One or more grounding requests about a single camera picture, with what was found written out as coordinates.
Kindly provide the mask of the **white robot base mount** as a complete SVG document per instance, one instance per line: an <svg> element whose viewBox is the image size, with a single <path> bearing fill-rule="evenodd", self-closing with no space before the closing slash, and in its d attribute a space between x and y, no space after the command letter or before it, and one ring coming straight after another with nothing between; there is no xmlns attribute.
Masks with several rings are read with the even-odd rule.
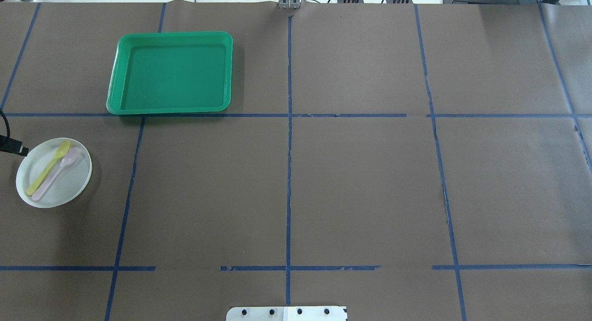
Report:
<svg viewBox="0 0 592 321"><path fill-rule="evenodd" d="M227 321L347 321L342 306L267 306L235 307L226 314Z"/></svg>

